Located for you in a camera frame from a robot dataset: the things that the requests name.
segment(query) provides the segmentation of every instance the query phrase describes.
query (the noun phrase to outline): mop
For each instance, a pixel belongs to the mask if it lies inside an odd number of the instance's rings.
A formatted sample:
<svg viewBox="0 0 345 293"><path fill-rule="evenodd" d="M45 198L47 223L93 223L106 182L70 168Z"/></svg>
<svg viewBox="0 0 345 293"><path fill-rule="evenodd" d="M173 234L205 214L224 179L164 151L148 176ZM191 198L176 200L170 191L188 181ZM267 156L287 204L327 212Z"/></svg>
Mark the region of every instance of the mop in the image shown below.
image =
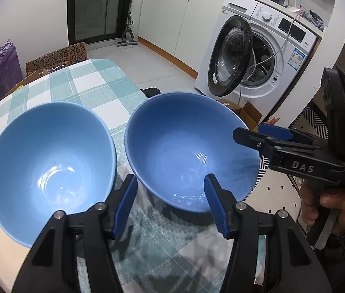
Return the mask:
<svg viewBox="0 0 345 293"><path fill-rule="evenodd" d="M124 45L137 45L137 41L135 41L135 38L133 36L133 32L132 29L129 27L129 25L132 25L133 21L132 21L132 12L128 13L128 19L126 21L126 29L124 30L124 32L122 33L121 36L121 41L117 43L117 46L124 46ZM130 38L126 39L126 35L127 33L130 34Z"/></svg>

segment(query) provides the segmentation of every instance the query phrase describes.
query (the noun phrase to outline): plaid tablecloth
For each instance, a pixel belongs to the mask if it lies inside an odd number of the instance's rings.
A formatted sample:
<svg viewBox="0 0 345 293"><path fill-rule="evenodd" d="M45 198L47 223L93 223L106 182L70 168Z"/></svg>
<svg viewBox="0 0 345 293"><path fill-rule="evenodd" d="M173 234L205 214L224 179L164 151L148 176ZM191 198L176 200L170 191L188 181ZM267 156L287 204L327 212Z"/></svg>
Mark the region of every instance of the plaid tablecloth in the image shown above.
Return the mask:
<svg viewBox="0 0 345 293"><path fill-rule="evenodd" d="M0 133L19 114L44 102L69 101L86 106L111 132L117 151L115 188L119 188L132 173L124 149L126 123L145 100L146 96L112 61L87 60L41 77L0 101ZM22 144L22 134L14 144ZM264 238L260 240L258 260L262 261ZM232 242L217 232L210 214L169 207L139 184L126 231L110 247L126 293L205 293L220 290ZM82 291L89 292L81 246L78 271Z"/></svg>

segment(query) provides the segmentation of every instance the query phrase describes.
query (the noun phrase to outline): tiled floor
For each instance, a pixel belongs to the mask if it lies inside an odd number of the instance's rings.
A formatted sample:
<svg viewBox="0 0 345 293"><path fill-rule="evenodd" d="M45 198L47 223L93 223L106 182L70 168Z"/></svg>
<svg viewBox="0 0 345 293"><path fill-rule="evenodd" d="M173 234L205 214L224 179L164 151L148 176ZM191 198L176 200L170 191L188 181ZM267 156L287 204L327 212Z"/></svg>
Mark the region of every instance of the tiled floor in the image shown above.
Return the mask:
<svg viewBox="0 0 345 293"><path fill-rule="evenodd" d="M194 89L194 79L142 44L134 46L108 46L87 52L90 59L112 60L140 89L158 88L162 93Z"/></svg>

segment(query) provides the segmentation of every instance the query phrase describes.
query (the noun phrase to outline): ceramic bowl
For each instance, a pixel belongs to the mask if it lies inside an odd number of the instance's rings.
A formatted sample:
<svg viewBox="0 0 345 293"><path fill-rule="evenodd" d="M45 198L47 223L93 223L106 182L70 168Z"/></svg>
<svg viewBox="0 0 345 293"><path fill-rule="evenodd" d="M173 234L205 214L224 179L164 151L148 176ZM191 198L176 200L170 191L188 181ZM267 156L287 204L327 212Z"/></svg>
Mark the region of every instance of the ceramic bowl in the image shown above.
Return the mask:
<svg viewBox="0 0 345 293"><path fill-rule="evenodd" d="M0 135L0 227L31 247L55 211L104 201L116 166L111 134L93 111L70 102L27 110Z"/></svg>
<svg viewBox="0 0 345 293"><path fill-rule="evenodd" d="M128 161L140 182L165 203L209 212L204 177L214 173L237 201L252 191L259 153L232 138L244 122L214 99L193 93L164 93L132 114L125 132Z"/></svg>

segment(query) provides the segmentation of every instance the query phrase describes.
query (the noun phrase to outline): human hand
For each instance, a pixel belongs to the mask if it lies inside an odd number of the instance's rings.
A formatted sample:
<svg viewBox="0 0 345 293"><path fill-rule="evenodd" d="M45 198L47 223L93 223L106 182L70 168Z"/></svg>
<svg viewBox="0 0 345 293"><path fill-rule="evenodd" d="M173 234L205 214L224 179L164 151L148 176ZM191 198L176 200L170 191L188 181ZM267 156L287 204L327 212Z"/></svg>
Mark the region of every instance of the human hand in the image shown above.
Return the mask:
<svg viewBox="0 0 345 293"><path fill-rule="evenodd" d="M308 187L306 181L303 182L300 189L301 197L301 216L302 220L312 226L319 216L319 212L314 207L314 196L312 190ZM320 205L326 208L338 208L340 213L332 229L335 236L341 235L345 231L345 188L331 188L326 190L320 196Z"/></svg>

